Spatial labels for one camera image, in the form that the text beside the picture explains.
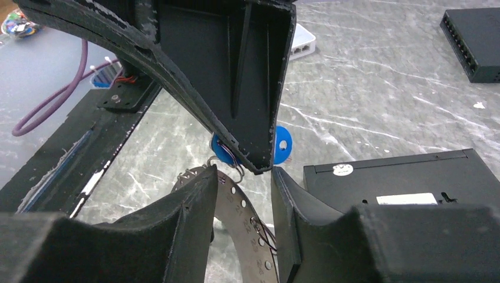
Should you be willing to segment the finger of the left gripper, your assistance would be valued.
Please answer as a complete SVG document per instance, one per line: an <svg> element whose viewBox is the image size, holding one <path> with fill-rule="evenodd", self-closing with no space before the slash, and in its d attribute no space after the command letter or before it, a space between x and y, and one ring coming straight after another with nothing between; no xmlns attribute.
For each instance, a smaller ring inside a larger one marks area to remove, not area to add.
<svg viewBox="0 0 500 283"><path fill-rule="evenodd" d="M274 165L294 1L18 1L32 21L91 41L157 81L254 174ZM264 160L245 154L270 144Z"/></svg>

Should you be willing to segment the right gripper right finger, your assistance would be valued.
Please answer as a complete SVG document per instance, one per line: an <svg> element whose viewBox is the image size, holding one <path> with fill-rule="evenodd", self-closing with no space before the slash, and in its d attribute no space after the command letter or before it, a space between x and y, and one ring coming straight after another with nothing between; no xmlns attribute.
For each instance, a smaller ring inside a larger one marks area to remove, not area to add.
<svg viewBox="0 0 500 283"><path fill-rule="evenodd" d="M342 213L304 190L283 168L271 171L281 282L374 282L360 213Z"/></svg>

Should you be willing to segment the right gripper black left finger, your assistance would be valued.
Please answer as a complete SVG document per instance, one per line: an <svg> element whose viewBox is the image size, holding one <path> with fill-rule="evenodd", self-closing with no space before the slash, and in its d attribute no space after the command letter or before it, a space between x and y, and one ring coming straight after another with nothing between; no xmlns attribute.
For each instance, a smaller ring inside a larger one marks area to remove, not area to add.
<svg viewBox="0 0 500 283"><path fill-rule="evenodd" d="M218 191L215 166L113 223L51 222L24 282L201 282Z"/></svg>

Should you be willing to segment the large grey key ring disc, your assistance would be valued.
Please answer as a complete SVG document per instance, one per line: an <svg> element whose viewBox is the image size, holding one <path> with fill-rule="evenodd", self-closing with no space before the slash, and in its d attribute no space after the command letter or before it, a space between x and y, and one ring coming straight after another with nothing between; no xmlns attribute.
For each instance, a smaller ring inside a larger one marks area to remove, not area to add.
<svg viewBox="0 0 500 283"><path fill-rule="evenodd" d="M205 282L279 282L273 225L258 216L236 181L218 171Z"/></svg>

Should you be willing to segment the blue key tag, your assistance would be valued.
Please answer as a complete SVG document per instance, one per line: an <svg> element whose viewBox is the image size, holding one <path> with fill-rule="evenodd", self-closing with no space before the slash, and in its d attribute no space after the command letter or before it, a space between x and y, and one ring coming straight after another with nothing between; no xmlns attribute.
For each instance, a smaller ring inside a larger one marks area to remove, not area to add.
<svg viewBox="0 0 500 283"><path fill-rule="evenodd" d="M291 133L282 126L276 126L275 128L275 139L274 139L274 165L281 164L285 162L292 153L293 140ZM222 140L216 134L213 134L210 142L210 149L214 152L215 156L222 162L235 166L242 165L240 158L229 149L229 146L224 144ZM264 160L269 159L271 157L270 152L270 144L265 143L264 141L253 141L248 144L248 146L242 149L242 152L245 154L250 154L250 156L256 156L255 150L257 153L263 153L264 156L260 156L260 158L264 158Z"/></svg>

